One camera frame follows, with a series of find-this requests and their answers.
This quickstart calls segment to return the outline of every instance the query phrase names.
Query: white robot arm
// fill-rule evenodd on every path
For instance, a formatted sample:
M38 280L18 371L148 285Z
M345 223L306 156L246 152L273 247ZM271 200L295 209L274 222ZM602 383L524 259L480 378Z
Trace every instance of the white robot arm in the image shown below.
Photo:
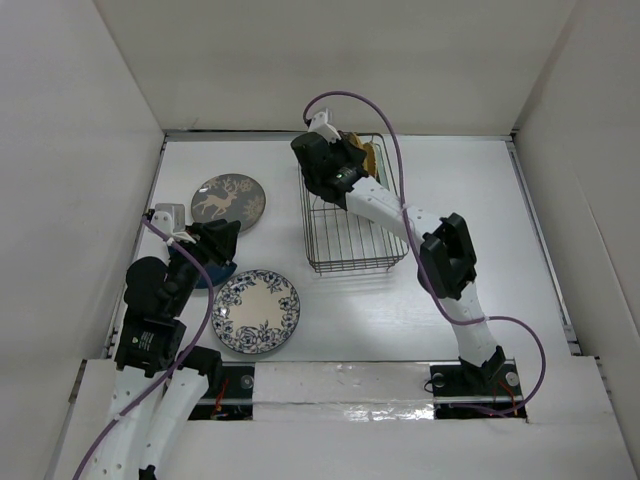
M184 205L158 204L148 220L168 237L179 240L183 250L201 265L231 262L240 222L219 220L185 227L184 209ZM115 354L116 385L107 419L107 431L112 431L92 451L86 478L158 478L198 400L210 388L220 388L219 352L194 346L178 355L186 327L176 317L200 275L179 253L171 255L168 265L145 257L127 270L124 300L128 307Z
M474 283L476 258L466 222L457 214L439 218L421 208L403 206L397 195L362 168L366 153L352 145L329 120L328 110L316 113L309 131L291 143L307 189L408 242L403 220L406 210L431 287L453 320L465 376L471 383L487 385L505 359L486 321L464 324L485 318Z

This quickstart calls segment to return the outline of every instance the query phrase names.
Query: floral pattern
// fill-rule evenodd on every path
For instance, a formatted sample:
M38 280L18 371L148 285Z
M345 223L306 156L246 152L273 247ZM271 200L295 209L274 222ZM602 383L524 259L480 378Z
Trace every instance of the floral pattern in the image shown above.
M256 195L255 197L249 199L247 203L244 205L244 216L249 221L256 221L264 212L265 205L265 197L264 195Z
M242 293L251 287L266 287L271 295L280 295L278 305L282 316L278 319L279 325L270 325L270 319L265 319L257 327L243 325L234 328L233 320L230 320L231 311L242 305ZM299 318L300 298L291 282L275 272L251 270L237 275L222 287L211 321L216 335L229 348L256 354L282 345L295 330Z
M253 181L250 178L245 178L240 182L240 191L249 192L253 188Z
M203 185L203 187L208 187L207 190L211 188L218 188L220 186L220 177L213 177L207 183Z

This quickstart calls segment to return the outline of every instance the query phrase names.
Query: blue floral plate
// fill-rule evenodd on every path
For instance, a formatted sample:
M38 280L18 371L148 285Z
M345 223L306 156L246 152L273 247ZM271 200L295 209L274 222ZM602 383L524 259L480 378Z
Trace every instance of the blue floral plate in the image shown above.
M269 270L250 270L225 283L213 308L213 330L239 353L265 353L286 342L300 318L291 282Z

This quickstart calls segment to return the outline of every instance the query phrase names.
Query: decorative plate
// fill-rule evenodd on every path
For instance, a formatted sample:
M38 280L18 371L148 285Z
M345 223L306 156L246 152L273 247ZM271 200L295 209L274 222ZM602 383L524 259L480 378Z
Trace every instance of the decorative plate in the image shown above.
M253 178L238 173L220 175L207 180L191 200L195 222L224 219L240 220L240 231L251 228L264 212L267 197Z
M269 270L250 270L224 284L216 298L213 330L239 353L265 353L286 342L300 318L291 282Z

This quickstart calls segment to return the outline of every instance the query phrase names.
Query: metal wire basket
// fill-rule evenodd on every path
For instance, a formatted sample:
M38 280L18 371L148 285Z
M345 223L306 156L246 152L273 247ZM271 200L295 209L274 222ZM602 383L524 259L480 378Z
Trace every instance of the metal wire basket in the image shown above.
M397 194L384 138L377 133L358 135L373 144L380 183ZM309 193L302 173L299 177L305 249L317 273L386 271L407 254L407 245L398 237L365 218L325 203Z

